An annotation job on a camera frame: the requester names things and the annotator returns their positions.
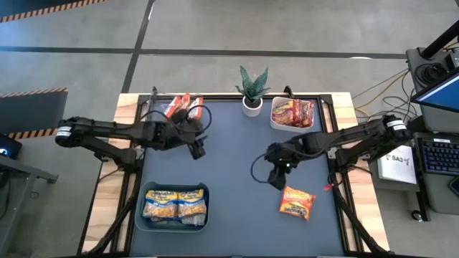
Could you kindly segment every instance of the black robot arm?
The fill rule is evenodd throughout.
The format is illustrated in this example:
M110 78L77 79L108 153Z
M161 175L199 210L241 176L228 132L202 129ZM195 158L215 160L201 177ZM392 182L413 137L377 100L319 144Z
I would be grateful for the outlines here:
M327 153L331 160L331 171L345 173L356 164L359 157L366 156L367 160L373 161L411 139L412 134L403 121L393 115L385 115L381 119L335 133L304 133L284 143L273 143L268 147L265 160L274 165L268 183L279 190L283 189L286 183L285 175L290 173L292 168L296 168L301 161L317 158L324 153ZM341 147L345 143L358 140L360 142L351 148ZM373 253L389 254L366 231L341 195L336 178L332 178L333 191L338 197L339 206L368 248Z
M194 159L205 154L205 137L197 138L203 133L202 124L197 119L188 118L186 110L173 114L170 122L148 121L127 125L74 117L59 121L58 126L55 140L60 146L87 148L97 158L112 158L124 169L134 166L136 151L133 148L116 148L98 137L130 140L143 148L159 151L188 145Z

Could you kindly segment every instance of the label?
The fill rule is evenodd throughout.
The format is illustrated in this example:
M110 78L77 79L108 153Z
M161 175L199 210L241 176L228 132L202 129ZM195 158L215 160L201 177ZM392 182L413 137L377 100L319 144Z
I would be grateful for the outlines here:
M57 132L57 133L56 133L56 137L57 137L57 136L69 137L69 136L71 136L71 135L72 135L72 133L69 133L69 132Z
M65 132L70 132L70 129L72 129L70 126L61 126L57 130L59 132L65 131Z
M406 130L407 129L407 127L404 125L396 125L393 128L394 130Z
M392 122L388 122L387 123L387 127L391 127L391 126L394 126L394 125L404 125L404 123L401 120L396 120L396 121L392 121Z
M433 141L437 142L437 143L451 143L450 140L447 140L447 139L433 139Z

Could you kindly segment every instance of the computer monitor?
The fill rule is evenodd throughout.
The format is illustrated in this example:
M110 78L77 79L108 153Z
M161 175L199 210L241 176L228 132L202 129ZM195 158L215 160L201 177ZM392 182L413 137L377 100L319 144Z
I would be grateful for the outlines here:
M459 113L459 67L419 91L411 102Z

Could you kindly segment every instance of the white plant pot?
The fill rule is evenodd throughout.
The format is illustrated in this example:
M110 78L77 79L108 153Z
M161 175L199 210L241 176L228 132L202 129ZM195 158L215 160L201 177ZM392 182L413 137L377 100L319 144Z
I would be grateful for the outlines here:
M261 112L261 107L263 106L263 99L260 98L260 100L261 100L261 103L260 103L260 105L258 107L251 108L251 107L246 106L245 97L243 97L243 99L242 99L242 111L244 112L244 114L246 116L248 116L248 117L255 117L255 116L259 115L260 112Z

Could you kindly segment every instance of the yellow cable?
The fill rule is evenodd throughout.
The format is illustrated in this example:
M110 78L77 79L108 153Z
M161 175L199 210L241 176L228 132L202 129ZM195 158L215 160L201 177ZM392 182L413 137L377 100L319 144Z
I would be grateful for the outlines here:
M454 46L454 45L455 45L455 44L457 44L457 43L459 43L459 42L454 42L454 43L451 43L451 44L449 44L448 46L446 46L446 47L443 47L443 49L444 49L444 50L448 50L448 48L450 48L450 47Z
M361 110L360 108L354 108L354 110L359 111L360 113L366 115L367 117L370 117L370 115L367 112L365 112L365 110Z
M365 103L365 104L363 104L363 105L361 105L361 106L355 107L355 109L357 109L357 108L363 108L363 107L369 105L371 102L375 101L379 96L381 96L381 95L382 95L384 92L386 92L390 87L392 87L392 85L394 85L395 82L396 82L397 80L400 80L400 78L404 77L404 75L407 74L407 73L408 73L408 72L406 72L406 73L400 75L399 77L395 78L395 80L393 80L393 81L389 84L389 86L387 86L387 87L386 87L385 89L383 89L378 95L376 95L376 97L374 97L372 100L370 100L369 102L367 102L367 103Z

